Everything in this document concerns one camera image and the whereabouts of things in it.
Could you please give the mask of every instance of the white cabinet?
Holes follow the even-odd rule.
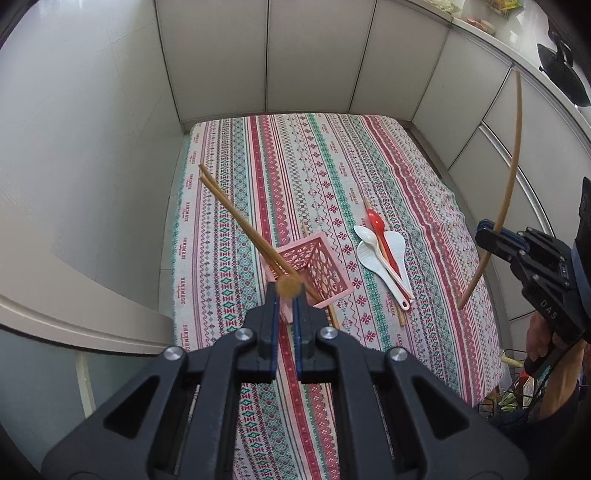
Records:
[[[591,159],[579,137],[557,110],[522,75],[523,133],[519,164],[554,230],[571,243],[579,225],[583,176],[591,177]],[[515,141],[515,73],[503,86],[485,122],[513,152]]]
[[[449,173],[474,218],[478,221],[485,218],[496,221],[509,167],[481,129],[476,130]],[[534,207],[516,182],[505,227],[517,231],[528,226],[542,230]],[[521,283],[511,273],[509,264],[495,257],[492,261],[499,277],[508,317],[514,319],[534,310],[521,295]]]
[[[450,167],[501,88],[509,65],[452,29],[413,123]]]
[[[378,0],[351,113],[411,120],[446,34],[444,20]]]
[[[267,0],[157,0],[181,121],[265,109]]]
[[[269,1],[267,109],[346,112],[375,0]]]

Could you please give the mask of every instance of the patterned tablecloth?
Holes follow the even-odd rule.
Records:
[[[491,302],[481,281],[454,307],[478,263],[453,194],[404,129],[383,116],[298,113],[204,122],[191,132],[173,238],[179,345],[211,345],[262,303],[254,247],[199,182],[204,163],[233,203],[276,247],[324,232],[355,291],[339,300],[341,328],[363,345],[409,349],[468,404],[501,377]],[[407,242],[416,302],[399,326],[383,282],[358,262],[353,226],[363,197]],[[291,327],[280,328],[277,380],[244,385],[236,435],[239,479],[339,476],[330,388],[296,380]]]

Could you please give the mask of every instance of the red plastic spoon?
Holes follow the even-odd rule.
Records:
[[[392,255],[390,247],[388,246],[388,243],[386,241],[386,237],[384,236],[384,230],[386,228],[384,220],[380,217],[378,212],[376,212],[372,208],[368,208],[368,205],[366,205],[366,210],[368,213],[369,223],[371,223],[371,226],[374,229],[374,233],[378,237],[379,243],[384,246],[384,250],[386,252],[386,259],[388,260],[388,263],[390,263],[390,266],[394,269],[398,276],[400,276],[400,269],[398,268],[396,260],[394,260],[394,256]],[[404,295],[404,297],[408,300],[408,295],[406,295],[406,292],[404,290],[401,291],[402,295]]]

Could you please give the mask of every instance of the pink utensil holder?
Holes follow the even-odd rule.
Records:
[[[353,291],[349,277],[343,272],[322,232],[279,247],[277,251],[320,294],[322,301],[314,307],[324,308]],[[267,281],[275,281],[275,272],[262,257],[261,261]],[[281,311],[291,323],[291,302],[282,302]]]

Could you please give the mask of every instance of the chopstick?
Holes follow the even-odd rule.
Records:
[[[256,229],[246,220],[240,212],[234,207],[232,202],[228,199],[228,197],[224,194],[221,187],[218,185],[216,180],[212,177],[212,175],[208,172],[205,165],[199,165],[201,172],[203,175],[201,176],[201,181],[207,187],[207,189],[212,192],[213,196],[217,198],[217,200],[224,205],[226,210],[230,212],[230,215],[234,217],[234,219],[238,222],[238,225],[244,230],[244,233],[247,237],[252,241],[255,245],[256,249],[261,253],[265,261],[269,264],[271,268],[275,271],[276,274],[279,275],[278,271],[274,268],[273,263],[275,263],[275,267],[279,266],[283,270],[285,274],[293,275],[295,278],[300,280],[301,283],[304,284],[306,291],[312,296],[314,301],[317,303],[322,301],[322,298],[318,294],[318,292],[312,287],[305,279],[301,277],[301,275],[287,262],[285,259],[275,250],[267,240],[263,238],[263,236],[256,231]]]

